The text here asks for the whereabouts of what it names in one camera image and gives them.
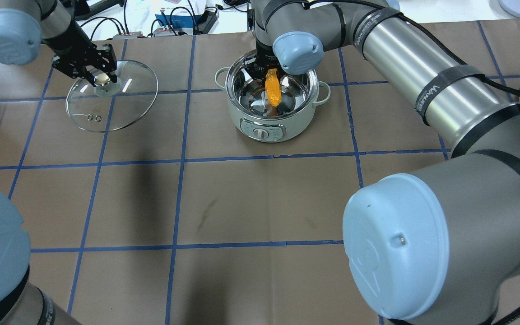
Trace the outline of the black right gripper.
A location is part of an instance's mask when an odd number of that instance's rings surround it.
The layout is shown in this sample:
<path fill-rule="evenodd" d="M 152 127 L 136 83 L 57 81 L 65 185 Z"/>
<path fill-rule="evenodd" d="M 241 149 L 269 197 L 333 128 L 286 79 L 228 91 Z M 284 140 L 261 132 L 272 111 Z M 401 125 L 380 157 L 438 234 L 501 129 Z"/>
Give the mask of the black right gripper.
<path fill-rule="evenodd" d="M 250 61 L 247 61 L 248 74 L 252 79 L 264 82 L 270 69 L 275 69 L 279 77 L 283 75 L 283 68 L 273 51 L 273 47 L 263 43 L 256 43 L 255 54 Z"/>

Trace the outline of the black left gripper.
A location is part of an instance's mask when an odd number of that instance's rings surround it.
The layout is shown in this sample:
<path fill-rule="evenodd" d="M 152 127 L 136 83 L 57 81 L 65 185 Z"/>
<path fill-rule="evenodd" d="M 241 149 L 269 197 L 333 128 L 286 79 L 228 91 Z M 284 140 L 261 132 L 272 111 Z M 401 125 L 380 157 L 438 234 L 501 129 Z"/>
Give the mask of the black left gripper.
<path fill-rule="evenodd" d="M 70 78 L 84 79 L 96 87 L 95 76 L 101 70 L 106 75 L 106 81 L 118 81 L 117 58 L 110 43 L 97 46 L 94 43 L 68 45 L 52 42 L 51 49 L 55 53 L 52 66 Z"/>

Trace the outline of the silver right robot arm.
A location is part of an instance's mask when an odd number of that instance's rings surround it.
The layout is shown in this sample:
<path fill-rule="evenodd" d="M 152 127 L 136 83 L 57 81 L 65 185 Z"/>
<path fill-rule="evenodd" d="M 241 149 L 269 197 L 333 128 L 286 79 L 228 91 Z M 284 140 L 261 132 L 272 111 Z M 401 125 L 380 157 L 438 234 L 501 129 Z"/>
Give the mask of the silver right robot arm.
<path fill-rule="evenodd" d="M 450 150 L 424 126 L 394 87 L 352 46 L 325 54 L 318 68 L 332 96 L 300 136 L 260 144 L 269 159 L 248 161 L 258 173 L 244 192 L 240 234 L 263 242 L 251 250 L 245 324 L 379 325 L 359 294 L 342 244 L 342 214 L 364 186 L 441 163 Z"/>

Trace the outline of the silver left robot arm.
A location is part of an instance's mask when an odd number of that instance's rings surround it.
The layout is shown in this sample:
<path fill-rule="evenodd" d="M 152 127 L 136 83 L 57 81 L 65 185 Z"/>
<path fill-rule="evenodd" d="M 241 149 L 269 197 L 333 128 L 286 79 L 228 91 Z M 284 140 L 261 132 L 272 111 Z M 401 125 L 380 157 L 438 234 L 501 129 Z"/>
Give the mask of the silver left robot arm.
<path fill-rule="evenodd" d="M 57 0 L 0 0 L 0 63 L 26 65 L 41 44 L 55 54 L 52 66 L 94 87 L 117 82 L 113 47 L 95 45 Z"/>

